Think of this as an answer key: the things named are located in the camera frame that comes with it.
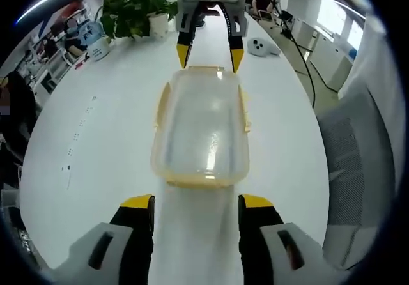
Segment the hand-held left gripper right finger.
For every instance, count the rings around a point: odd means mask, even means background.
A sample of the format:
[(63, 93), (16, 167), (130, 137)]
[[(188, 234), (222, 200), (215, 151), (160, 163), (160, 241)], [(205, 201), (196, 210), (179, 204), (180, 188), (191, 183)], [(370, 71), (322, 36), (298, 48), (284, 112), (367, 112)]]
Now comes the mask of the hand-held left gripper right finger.
[(238, 196), (239, 252), (244, 284), (341, 284), (344, 272), (327, 263), (321, 245), (285, 223), (264, 197)]

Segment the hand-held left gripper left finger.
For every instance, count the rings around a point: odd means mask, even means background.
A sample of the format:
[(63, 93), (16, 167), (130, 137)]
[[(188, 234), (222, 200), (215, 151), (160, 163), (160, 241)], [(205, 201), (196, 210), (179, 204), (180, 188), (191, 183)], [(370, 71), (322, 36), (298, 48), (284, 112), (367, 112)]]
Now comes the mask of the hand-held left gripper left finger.
[(147, 284), (153, 254), (155, 196), (120, 204), (74, 242), (68, 259), (53, 270), (54, 284)]

